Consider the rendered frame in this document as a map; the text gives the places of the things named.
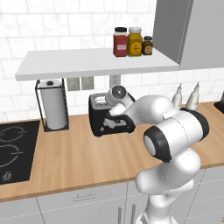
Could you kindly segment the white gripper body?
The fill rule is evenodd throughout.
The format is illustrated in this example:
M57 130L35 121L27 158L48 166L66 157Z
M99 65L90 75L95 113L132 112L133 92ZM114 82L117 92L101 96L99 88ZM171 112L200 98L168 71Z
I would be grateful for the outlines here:
M108 119L108 118L105 118L104 121L103 121L103 125L104 126L108 126L111 129L113 129L116 126L116 121Z

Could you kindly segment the black toaster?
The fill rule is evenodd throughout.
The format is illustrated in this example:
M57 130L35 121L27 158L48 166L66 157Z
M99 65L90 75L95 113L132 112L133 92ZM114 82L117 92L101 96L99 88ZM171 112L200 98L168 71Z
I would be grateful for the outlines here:
M103 135L133 132L135 129L134 122L127 115L116 115L112 121L115 123L114 128L110 128L104 124L108 112L113 105L106 102L106 94L91 94L88 98L88 116L91 130L96 137Z

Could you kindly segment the white paper towel roll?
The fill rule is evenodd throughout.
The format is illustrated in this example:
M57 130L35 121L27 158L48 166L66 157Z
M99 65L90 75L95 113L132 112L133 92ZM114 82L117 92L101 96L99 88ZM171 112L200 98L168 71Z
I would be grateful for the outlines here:
M51 130L64 128L67 119L61 82L43 80L39 86L48 128Z

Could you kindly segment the red spice jar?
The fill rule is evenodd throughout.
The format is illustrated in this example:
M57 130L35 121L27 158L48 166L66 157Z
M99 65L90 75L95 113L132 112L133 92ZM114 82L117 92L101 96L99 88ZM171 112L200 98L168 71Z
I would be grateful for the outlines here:
M128 35L126 27L116 27L114 37L114 55L116 57L127 56Z

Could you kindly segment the yellow spice jar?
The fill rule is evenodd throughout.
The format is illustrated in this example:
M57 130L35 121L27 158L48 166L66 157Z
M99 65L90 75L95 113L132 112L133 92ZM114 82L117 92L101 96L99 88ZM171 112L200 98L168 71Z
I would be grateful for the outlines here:
M140 56L142 53L143 38L141 32L142 32L141 27L129 28L127 53L130 57Z

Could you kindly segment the small brown spice jar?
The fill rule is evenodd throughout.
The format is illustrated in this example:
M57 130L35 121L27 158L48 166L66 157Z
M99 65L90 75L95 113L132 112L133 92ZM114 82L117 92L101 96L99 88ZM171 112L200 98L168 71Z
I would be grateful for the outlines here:
M151 36L144 36L143 43L142 43L142 54L143 55L152 55L152 37Z

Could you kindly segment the grey cupboard door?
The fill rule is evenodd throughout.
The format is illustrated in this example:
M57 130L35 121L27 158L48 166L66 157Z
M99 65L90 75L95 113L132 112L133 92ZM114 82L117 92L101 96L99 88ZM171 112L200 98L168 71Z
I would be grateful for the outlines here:
M134 222L134 224L136 224L137 218L146 208L147 200L148 200L148 196L143 194L130 195L127 197L124 224L130 224L132 204L136 204L136 213L135 213L135 222Z
M118 207L122 208L121 224L123 224L125 199L75 206L42 214L45 224L117 224Z

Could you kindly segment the grey drawer front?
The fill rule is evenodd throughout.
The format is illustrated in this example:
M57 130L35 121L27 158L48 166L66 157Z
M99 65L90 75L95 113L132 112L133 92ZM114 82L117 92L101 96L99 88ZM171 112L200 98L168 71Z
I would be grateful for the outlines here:
M38 204L42 212L56 211L70 207L83 205L93 205L99 202L110 202L113 200L123 200L126 196L126 183L102 185L93 188L80 189L69 192L60 192L38 197ZM96 194L97 198L73 202L73 197L77 194Z
M0 224L44 224L35 198L0 203Z

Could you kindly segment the black hob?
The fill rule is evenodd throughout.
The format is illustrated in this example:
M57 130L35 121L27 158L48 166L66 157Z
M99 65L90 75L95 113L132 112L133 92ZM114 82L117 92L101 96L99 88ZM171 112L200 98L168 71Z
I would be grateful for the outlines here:
M28 181L40 120L0 124L0 185Z

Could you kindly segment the black appliance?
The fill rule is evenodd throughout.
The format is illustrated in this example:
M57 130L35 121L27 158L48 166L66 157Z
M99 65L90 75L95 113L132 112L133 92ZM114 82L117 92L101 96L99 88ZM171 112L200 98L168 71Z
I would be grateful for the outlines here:
M222 113L224 114L224 92L222 93L220 101L217 101L214 106Z

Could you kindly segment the grey cupboard run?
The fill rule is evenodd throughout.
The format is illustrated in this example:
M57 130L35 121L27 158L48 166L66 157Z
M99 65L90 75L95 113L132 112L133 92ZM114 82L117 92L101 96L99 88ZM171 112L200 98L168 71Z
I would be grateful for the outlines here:
M204 171L184 224L224 224L224 165Z

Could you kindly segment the white wall outlet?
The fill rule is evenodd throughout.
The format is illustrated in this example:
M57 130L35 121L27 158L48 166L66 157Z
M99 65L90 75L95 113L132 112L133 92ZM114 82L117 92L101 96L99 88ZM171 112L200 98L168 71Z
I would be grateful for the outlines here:
M119 86L121 84L121 75L110 75L109 76L109 86Z

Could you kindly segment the grey wall switch plate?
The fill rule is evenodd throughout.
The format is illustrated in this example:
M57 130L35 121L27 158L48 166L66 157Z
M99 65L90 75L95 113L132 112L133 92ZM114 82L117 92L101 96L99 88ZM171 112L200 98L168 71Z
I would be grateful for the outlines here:
M89 76L89 77L82 77L81 78L81 85L83 90L91 90L95 87L94 84L94 77Z
M79 91L81 89L80 78L67 78L67 90L68 91Z

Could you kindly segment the white wall shelf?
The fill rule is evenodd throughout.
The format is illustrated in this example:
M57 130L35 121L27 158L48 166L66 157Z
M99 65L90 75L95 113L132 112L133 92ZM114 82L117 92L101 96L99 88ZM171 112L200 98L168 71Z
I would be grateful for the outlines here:
M29 51L17 81L177 71L179 64L154 50L150 56L116 57L111 48Z

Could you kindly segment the grey wall cabinet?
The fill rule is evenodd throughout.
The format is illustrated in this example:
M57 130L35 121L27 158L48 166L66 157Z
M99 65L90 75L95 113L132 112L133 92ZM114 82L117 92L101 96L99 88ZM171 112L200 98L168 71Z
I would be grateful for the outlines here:
M224 67L224 0L157 0L153 45L182 70Z

